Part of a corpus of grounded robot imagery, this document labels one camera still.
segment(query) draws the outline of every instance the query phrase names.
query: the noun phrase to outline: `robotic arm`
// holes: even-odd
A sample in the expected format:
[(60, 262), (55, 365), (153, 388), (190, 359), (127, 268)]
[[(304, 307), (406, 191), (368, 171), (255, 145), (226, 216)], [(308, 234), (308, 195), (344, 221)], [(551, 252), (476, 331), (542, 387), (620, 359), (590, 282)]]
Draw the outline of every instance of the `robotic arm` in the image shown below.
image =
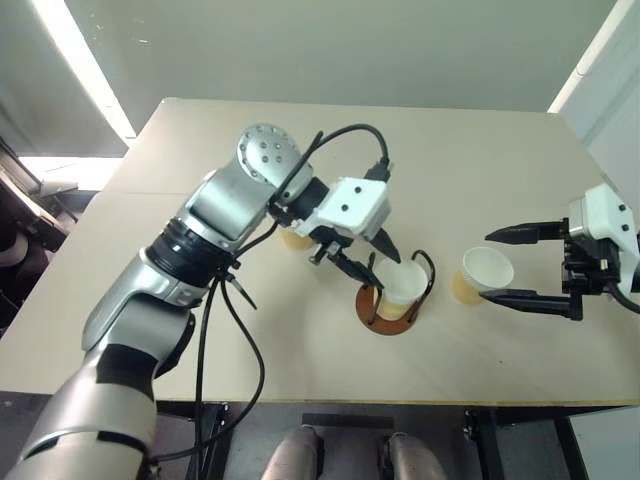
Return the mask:
[[(306, 162), (352, 130), (376, 135), (382, 159), (365, 178), (327, 187)], [(146, 478), (156, 421), (152, 381), (178, 363), (195, 326), (191, 309), (214, 278), (240, 266), (242, 246), (267, 213), (318, 243), (313, 263), (327, 257), (350, 277), (382, 287), (343, 250), (361, 238), (400, 261), (382, 229), (391, 211), (383, 142), (373, 127), (354, 125), (324, 139), (319, 133), (301, 154), (278, 127), (246, 129), (232, 161), (204, 179), (96, 305), (82, 335), (82, 366), (49, 401), (7, 478)]]
[(640, 291), (640, 252), (633, 214), (606, 184), (571, 202), (567, 218), (501, 228), (486, 240), (511, 245), (564, 242), (562, 292), (568, 296), (515, 289), (481, 293), (491, 302), (522, 312), (582, 320), (582, 296), (608, 292), (625, 308), (640, 313), (640, 306), (627, 298), (630, 292)]

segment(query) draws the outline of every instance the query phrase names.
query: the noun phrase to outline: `white wall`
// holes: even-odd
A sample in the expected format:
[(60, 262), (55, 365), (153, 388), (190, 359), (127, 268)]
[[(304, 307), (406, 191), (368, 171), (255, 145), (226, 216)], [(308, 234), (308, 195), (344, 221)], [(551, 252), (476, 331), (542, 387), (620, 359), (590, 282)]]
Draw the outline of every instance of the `white wall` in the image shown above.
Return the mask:
[(640, 1), (631, 7), (560, 109), (576, 136), (640, 216)]
[(571, 419), (589, 480), (640, 478), (640, 408)]

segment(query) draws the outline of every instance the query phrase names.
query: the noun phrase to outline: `black band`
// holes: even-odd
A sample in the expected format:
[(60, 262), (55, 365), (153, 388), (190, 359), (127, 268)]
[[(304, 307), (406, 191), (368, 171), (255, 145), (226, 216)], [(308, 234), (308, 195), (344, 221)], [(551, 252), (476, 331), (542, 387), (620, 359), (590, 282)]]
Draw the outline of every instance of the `black band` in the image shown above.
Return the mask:
[(226, 269), (233, 262), (229, 252), (209, 243), (175, 218), (146, 253), (160, 269), (196, 287), (206, 287), (217, 270)]
[(96, 367), (96, 383), (131, 387), (153, 401), (151, 381), (158, 362), (148, 353), (126, 345), (107, 345)]
[(313, 209), (320, 205), (327, 193), (329, 193), (329, 188), (317, 177), (313, 177), (298, 198), (291, 202), (288, 211), (293, 213), (296, 218), (306, 220), (313, 213)]

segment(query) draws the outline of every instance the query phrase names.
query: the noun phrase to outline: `silver robotic arm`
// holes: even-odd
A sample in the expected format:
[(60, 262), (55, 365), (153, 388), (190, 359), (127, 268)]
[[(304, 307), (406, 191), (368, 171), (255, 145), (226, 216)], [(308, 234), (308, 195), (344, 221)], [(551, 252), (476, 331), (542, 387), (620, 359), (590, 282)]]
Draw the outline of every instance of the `silver robotic arm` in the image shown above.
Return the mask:
[(8, 479), (146, 478), (152, 381), (177, 364), (193, 333), (191, 309), (212, 279), (239, 266), (242, 245), (267, 213), (318, 243), (314, 263), (327, 256), (380, 286), (343, 249), (362, 238), (399, 261), (381, 228), (390, 213), (386, 152), (364, 179), (327, 187), (306, 163), (322, 144), (319, 134), (301, 154), (273, 125), (243, 132), (232, 161), (204, 179), (96, 305), (83, 331), (82, 366), (47, 404)]

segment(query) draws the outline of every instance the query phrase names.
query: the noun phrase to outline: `black tape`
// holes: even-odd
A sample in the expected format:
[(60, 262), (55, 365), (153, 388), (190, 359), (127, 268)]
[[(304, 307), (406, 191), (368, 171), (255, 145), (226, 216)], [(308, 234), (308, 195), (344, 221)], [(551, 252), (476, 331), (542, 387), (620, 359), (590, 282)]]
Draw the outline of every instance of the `black tape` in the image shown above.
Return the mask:
[(154, 401), (151, 381), (157, 363), (151, 355), (135, 348), (108, 345), (98, 362), (97, 383), (125, 385)]

